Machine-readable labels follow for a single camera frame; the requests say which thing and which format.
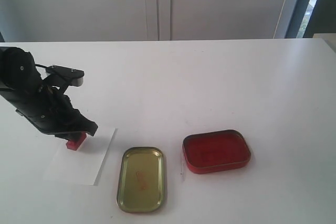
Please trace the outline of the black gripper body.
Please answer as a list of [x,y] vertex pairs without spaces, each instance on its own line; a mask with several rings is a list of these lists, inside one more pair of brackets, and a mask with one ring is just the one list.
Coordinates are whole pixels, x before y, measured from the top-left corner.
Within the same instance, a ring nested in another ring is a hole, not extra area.
[[65,134],[75,130],[80,113],[58,89],[41,84],[32,93],[16,91],[15,95],[16,109],[42,133]]

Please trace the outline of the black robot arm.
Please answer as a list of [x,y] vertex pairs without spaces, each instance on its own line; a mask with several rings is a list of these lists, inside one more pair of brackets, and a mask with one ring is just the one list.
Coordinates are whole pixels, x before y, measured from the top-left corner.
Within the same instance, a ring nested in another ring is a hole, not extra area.
[[18,47],[1,47],[1,96],[39,132],[77,142],[94,136],[98,125],[74,108],[65,94],[68,87],[83,83],[84,71],[43,66],[42,78],[34,57]]

